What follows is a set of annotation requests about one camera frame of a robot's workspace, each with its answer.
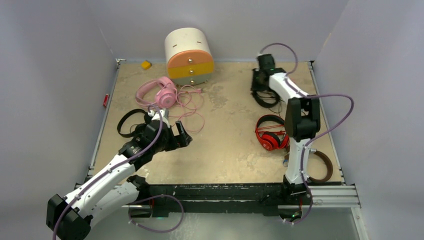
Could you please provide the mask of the red black headphones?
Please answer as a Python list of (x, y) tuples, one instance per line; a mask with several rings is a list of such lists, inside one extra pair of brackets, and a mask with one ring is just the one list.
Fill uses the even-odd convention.
[[(275, 125), (260, 127), (265, 122), (272, 122)], [(282, 127), (284, 130), (268, 131), (268, 129), (277, 127)], [(261, 116), (255, 125), (255, 135), (260, 145), (267, 151), (286, 149), (290, 144), (290, 138), (285, 130), (285, 120), (277, 115), (266, 114)]]

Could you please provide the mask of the brown leather silver headphones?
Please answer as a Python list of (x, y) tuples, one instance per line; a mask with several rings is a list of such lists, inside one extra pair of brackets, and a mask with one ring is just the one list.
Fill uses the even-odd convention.
[(315, 155), (316, 157), (318, 157), (325, 165), (326, 167), (326, 175), (323, 178), (314, 178), (309, 176), (308, 179), (308, 183), (312, 183), (312, 184), (324, 184), (326, 183), (328, 180), (330, 180), (330, 178), (333, 175), (334, 172), (334, 166), (333, 163), (331, 162), (330, 158), (323, 153), (322, 151), (319, 150), (315, 150), (313, 152), (313, 155)]

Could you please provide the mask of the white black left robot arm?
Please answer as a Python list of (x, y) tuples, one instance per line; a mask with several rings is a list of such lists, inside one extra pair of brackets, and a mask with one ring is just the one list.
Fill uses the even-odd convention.
[(172, 195), (152, 195), (145, 178), (136, 175), (155, 154), (184, 148), (192, 142), (180, 121), (176, 127), (178, 135), (160, 119), (139, 124), (129, 134), (131, 140), (96, 175), (65, 196), (52, 196), (46, 215), (52, 239), (83, 240), (100, 220), (127, 204), (152, 204), (157, 198), (170, 198), (183, 210), (182, 203)]

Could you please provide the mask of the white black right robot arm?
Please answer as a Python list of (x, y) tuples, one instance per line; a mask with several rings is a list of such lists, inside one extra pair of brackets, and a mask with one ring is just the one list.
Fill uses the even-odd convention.
[(276, 67), (271, 54), (257, 56), (258, 68), (253, 69), (250, 90), (254, 93), (271, 92), (286, 103), (285, 130), (289, 137), (289, 161), (285, 178), (290, 184), (302, 184), (306, 180), (309, 154), (307, 143), (321, 128), (319, 101), (309, 99), (281, 67)]

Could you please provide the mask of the pink headphones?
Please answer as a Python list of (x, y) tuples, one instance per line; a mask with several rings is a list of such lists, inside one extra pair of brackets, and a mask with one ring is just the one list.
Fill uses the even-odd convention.
[[(158, 88), (158, 91), (154, 95), (153, 101), (145, 100), (145, 95), (155, 88)], [(177, 88), (177, 85), (170, 78), (162, 76), (142, 84), (135, 92), (135, 101), (140, 107), (145, 109), (149, 106), (157, 106), (167, 110), (174, 106), (182, 108), (183, 113), (181, 115), (173, 116), (177, 121), (193, 115), (198, 115), (202, 119), (201, 126), (199, 129), (189, 129), (188, 131), (191, 133), (199, 133), (205, 126), (205, 118), (198, 112), (201, 106), (194, 104), (193, 107), (189, 107), (189, 104), (193, 102), (193, 94), (201, 95), (202, 93), (203, 90), (201, 88), (195, 88), (192, 85), (183, 85)]]

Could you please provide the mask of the cream orange yellow drawer box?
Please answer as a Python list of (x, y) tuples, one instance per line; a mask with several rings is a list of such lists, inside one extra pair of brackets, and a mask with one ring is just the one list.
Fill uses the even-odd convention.
[(164, 40), (168, 77), (179, 86), (195, 86), (212, 78), (215, 63), (206, 35), (194, 27), (170, 32)]

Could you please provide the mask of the small red clip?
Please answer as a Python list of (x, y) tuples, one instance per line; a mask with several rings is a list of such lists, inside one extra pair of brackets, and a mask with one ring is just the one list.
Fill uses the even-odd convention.
[(107, 108), (107, 106), (109, 104), (109, 98), (110, 98), (110, 94), (109, 93), (105, 94), (105, 96), (103, 98), (103, 102), (102, 102), (102, 106), (104, 108)]

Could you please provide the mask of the small yellow block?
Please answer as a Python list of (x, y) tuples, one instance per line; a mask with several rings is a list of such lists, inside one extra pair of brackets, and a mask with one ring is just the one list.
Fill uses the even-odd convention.
[(140, 66), (141, 66), (141, 68), (143, 69), (143, 70), (148, 70), (148, 69), (150, 69), (151, 67), (152, 67), (152, 63), (150, 62), (150, 61), (148, 61), (148, 60), (145, 60), (145, 61), (143, 61), (141, 64), (140, 64)]

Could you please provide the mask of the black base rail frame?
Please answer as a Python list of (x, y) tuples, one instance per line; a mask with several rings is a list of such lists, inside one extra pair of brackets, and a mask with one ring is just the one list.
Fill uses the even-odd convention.
[[(312, 208), (359, 208), (361, 206), (353, 185), (312, 184), (289, 186), (271, 183), (211, 183), (211, 184), (149, 184), (152, 195), (168, 194), (182, 202), (185, 213), (262, 214), (296, 222)], [(165, 217), (180, 213), (171, 198), (156, 198), (152, 203), (154, 215)], [(152, 216), (148, 203), (126, 205), (132, 217)]]

